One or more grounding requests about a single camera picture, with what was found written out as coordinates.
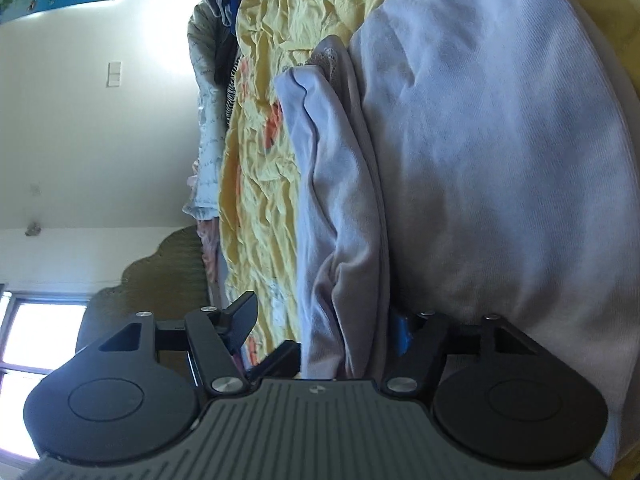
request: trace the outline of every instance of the window frame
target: window frame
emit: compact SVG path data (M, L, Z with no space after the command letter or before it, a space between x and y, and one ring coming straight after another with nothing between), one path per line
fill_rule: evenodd
M0 296L6 290L6 285L0 283ZM30 292L11 292L11 298L7 305L4 318L0 320L0 393L2 392L2 380L6 374L18 373L18 374L37 374L37 375L49 375L53 370L48 368L33 368L28 366L14 365L5 363L2 360L4 349L6 347L7 340L9 339L9 333L14 324L15 315L18 313L20 306L25 303L43 303L43 304L78 304L87 306L91 299L90 294L60 294L60 293L30 293ZM30 468L38 460L28 458L22 455L18 455L0 448L0 462L17 467L20 469Z

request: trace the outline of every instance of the window pane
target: window pane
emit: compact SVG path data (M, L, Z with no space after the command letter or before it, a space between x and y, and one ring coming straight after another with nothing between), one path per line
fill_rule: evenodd
M6 314L6 308L9 306L10 299L10 292L3 292L2 296L0 296L0 324L2 324L2 320L4 319L4 314Z
M2 360L36 368L62 366L76 353L76 340L85 309L84 305L21 304Z
M31 390L44 376L6 374L0 389L0 448L16 455L38 458L31 437L24 427L22 409Z

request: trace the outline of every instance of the yellow fabric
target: yellow fabric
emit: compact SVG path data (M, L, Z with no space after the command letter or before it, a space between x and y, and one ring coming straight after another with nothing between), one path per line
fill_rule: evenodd
M259 358L298 338L295 211L299 173L271 80L305 62L329 34L346 44L383 0L242 0L236 102L220 179L220 228L233 299L254 290ZM640 93L640 0L577 0L615 48Z

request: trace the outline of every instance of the window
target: window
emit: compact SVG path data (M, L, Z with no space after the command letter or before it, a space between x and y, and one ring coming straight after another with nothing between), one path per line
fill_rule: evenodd
M24 427L27 396L44 376L69 361L86 302L0 296L0 459L25 465L38 458Z

